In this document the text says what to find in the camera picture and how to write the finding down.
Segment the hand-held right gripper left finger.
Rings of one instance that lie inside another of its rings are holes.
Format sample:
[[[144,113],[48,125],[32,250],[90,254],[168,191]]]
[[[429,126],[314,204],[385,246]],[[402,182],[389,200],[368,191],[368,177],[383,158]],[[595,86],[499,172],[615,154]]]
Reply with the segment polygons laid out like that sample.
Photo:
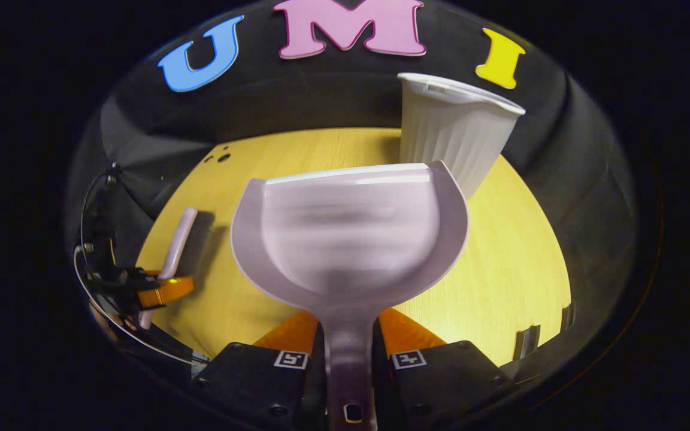
[[[298,312],[254,344],[229,343],[192,382],[200,401],[258,429],[325,429],[323,333]]]

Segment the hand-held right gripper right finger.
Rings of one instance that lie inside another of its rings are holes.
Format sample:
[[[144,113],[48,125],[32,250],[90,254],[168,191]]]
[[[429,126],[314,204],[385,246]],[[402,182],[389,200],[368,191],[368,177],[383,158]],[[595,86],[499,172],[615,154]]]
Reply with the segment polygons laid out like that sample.
[[[455,429],[516,390],[470,341],[446,343],[392,308],[380,313],[373,335],[380,429]]]

